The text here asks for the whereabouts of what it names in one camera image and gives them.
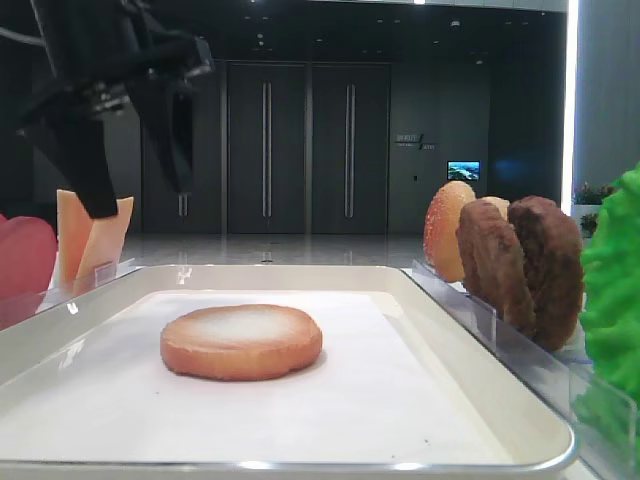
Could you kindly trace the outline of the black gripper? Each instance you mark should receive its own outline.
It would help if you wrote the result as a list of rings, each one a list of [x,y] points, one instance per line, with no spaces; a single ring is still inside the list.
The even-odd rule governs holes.
[[[33,1],[53,73],[21,113],[18,133],[60,172],[92,219],[118,213],[102,115],[126,91],[162,172],[193,187],[193,96],[185,80],[212,70],[208,43],[164,28],[142,1]]]

